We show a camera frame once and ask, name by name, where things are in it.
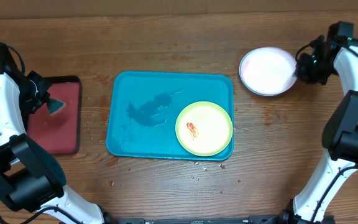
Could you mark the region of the white plate with red stain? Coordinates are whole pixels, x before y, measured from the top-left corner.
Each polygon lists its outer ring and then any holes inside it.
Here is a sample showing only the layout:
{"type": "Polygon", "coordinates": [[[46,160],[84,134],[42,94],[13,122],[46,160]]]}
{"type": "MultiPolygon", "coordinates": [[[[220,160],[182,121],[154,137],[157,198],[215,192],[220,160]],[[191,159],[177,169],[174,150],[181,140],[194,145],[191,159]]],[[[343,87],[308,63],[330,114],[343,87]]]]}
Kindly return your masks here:
{"type": "Polygon", "coordinates": [[[241,60],[239,76],[244,86],[261,96],[280,95],[296,82],[293,55],[276,47],[251,50],[241,60]]]}

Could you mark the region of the green and pink sponge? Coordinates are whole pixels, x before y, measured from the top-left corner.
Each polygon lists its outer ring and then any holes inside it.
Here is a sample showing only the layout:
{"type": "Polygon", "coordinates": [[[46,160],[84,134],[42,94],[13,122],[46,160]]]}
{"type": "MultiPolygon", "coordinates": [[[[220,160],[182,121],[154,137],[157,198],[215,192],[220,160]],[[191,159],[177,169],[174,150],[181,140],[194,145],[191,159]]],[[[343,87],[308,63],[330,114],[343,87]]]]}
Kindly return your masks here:
{"type": "Polygon", "coordinates": [[[58,99],[50,98],[47,101],[47,109],[49,114],[55,114],[59,112],[63,107],[65,106],[65,103],[58,99]]]}

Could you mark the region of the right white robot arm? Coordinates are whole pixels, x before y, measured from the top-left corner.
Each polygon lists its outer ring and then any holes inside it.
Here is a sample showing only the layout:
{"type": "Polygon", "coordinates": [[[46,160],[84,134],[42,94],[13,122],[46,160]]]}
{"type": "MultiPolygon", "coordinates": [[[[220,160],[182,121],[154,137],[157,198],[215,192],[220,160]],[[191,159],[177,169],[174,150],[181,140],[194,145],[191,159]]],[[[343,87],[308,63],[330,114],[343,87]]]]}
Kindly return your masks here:
{"type": "Polygon", "coordinates": [[[303,190],[269,223],[334,223],[327,207],[345,181],[358,171],[358,39],[354,25],[339,21],[328,34],[312,40],[295,55],[295,76],[309,84],[326,84],[330,75],[340,79],[344,98],[326,123],[323,155],[303,190]]]}

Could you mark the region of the yellow-green plate with red stain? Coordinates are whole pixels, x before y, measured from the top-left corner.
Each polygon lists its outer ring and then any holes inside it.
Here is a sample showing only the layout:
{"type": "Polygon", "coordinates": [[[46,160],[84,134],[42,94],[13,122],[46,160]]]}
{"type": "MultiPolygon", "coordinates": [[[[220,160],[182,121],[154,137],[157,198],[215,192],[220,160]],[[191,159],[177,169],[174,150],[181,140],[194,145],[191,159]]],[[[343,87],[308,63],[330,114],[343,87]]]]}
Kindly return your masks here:
{"type": "Polygon", "coordinates": [[[186,106],[178,115],[175,134],[180,145],[201,157],[222,152],[231,142],[233,123],[221,106],[198,101],[186,106]]]}

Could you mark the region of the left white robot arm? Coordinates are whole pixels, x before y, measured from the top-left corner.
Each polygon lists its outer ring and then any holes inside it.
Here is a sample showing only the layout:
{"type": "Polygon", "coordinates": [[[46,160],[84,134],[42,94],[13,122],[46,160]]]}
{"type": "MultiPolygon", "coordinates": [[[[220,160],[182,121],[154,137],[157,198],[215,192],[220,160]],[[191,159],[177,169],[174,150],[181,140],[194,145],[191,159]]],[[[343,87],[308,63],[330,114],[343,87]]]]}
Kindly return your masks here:
{"type": "Polygon", "coordinates": [[[30,114],[43,105],[55,113],[64,104],[51,98],[50,82],[16,64],[14,52],[0,42],[0,201],[12,211],[30,212],[27,223],[43,213],[61,223],[115,223],[100,205],[72,190],[57,160],[27,135],[30,114]]]}

